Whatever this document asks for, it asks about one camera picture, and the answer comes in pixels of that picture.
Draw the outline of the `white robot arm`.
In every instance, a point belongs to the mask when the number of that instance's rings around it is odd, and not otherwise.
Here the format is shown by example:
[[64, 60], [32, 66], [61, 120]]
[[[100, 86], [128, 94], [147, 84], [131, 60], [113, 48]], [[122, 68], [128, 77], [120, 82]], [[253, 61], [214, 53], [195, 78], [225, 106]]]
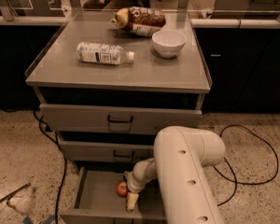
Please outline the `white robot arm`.
[[223, 140], [207, 130], [170, 126], [158, 132], [154, 156], [126, 173], [126, 209], [134, 210], [139, 193], [156, 179], [168, 224], [224, 224], [203, 168], [222, 162]]

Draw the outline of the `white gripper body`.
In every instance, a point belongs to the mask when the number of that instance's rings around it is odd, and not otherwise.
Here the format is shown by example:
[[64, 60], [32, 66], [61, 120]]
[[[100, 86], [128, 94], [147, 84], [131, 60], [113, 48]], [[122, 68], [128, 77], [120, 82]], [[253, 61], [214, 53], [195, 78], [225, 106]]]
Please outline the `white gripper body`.
[[146, 177], [135, 172], [128, 172], [126, 175], [128, 190], [132, 193], [141, 192], [146, 186]]

